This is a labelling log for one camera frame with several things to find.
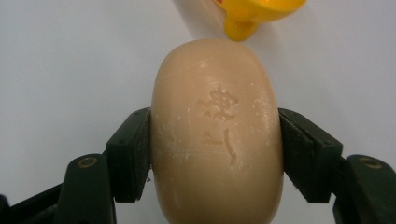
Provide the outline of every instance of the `yellow object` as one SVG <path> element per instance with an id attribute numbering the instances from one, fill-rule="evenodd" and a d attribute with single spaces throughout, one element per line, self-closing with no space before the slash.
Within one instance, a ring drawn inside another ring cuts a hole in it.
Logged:
<path id="1" fill-rule="evenodd" d="M 306 0 L 214 0 L 227 12 L 225 34 L 232 40 L 249 38 L 260 22 L 275 21 L 299 9 Z"/>

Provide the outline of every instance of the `tan oval object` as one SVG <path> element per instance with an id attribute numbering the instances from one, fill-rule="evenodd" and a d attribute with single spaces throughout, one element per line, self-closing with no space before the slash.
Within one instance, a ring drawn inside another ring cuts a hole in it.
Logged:
<path id="1" fill-rule="evenodd" d="M 258 58 L 230 40 L 163 60 L 150 119 L 155 187 L 170 223 L 269 223 L 283 185 L 279 116 Z"/>

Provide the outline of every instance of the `soap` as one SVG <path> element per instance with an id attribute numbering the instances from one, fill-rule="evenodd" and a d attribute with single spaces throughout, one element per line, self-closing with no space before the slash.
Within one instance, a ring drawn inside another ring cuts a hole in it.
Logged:
<path id="1" fill-rule="evenodd" d="M 157 198 L 172 224 L 269 223 L 283 186 L 270 79 L 240 43 L 203 39 L 172 50 L 150 115 Z"/>

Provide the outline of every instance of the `white tabletop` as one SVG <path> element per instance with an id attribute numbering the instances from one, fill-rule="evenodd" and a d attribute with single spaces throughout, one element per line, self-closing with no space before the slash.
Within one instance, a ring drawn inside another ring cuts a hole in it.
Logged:
<path id="1" fill-rule="evenodd" d="M 396 167 L 396 2 L 309 0 L 243 42 L 262 60 L 279 107 Z M 76 157 L 101 153 L 129 114 L 150 106 L 174 47 L 226 38 L 212 0 L 0 3 L 0 193 L 18 203 L 63 181 Z M 334 223 L 285 176 L 273 223 Z M 148 182 L 119 223 L 166 223 Z"/>

